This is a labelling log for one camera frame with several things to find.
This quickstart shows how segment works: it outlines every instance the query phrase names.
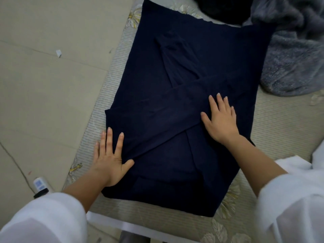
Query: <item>dark blue garment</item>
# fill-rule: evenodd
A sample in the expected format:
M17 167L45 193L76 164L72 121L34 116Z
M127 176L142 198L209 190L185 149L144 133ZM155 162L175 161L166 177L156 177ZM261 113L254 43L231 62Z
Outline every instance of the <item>dark blue garment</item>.
M134 166L109 198L137 200L212 217L239 167L210 138L200 112L208 96L228 96L240 134L250 138L263 61L273 26L234 28L184 15L151 1L142 17L106 125L123 162Z

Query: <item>gray fuzzy fabric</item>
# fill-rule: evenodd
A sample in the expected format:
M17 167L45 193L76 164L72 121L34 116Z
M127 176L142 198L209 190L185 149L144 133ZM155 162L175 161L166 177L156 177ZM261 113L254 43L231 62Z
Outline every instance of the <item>gray fuzzy fabric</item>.
M324 88L324 0L254 0L244 23L276 23L261 86L278 96Z

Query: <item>person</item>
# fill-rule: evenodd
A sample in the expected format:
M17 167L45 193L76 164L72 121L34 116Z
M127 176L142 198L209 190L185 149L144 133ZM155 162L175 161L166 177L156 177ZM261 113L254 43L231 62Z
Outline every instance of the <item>person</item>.
M234 156L258 197L256 220L260 230L277 242L324 241L324 189L288 174L254 147L239 134L228 98L218 93L217 102L209 96L212 117L202 112L201 119L210 136ZM117 184L134 165L132 159L124 164L121 161L124 134L119 135L115 153L112 135L108 128L106 141L106 133L102 133L86 174L62 192L42 196L19 210L0 231L0 242L86 242L90 206L104 187ZM120 240L132 242L129 237L140 240L141 236L123 232Z

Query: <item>floor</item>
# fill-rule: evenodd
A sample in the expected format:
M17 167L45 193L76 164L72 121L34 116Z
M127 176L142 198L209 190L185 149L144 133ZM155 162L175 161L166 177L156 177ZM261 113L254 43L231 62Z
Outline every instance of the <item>floor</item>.
M21 172L62 189L131 6L0 0L0 228L33 199ZM88 233L88 242L116 242L120 231Z

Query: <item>folded shirt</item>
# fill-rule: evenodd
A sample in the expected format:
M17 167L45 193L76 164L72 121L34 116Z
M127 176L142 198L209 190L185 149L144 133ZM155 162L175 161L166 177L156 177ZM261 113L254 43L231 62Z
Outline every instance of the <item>folded shirt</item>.
M208 96L229 97L250 138L263 61L275 27L234 28L144 0L142 17L106 126L123 162L134 166L109 198L137 200L212 217L239 167L200 120Z

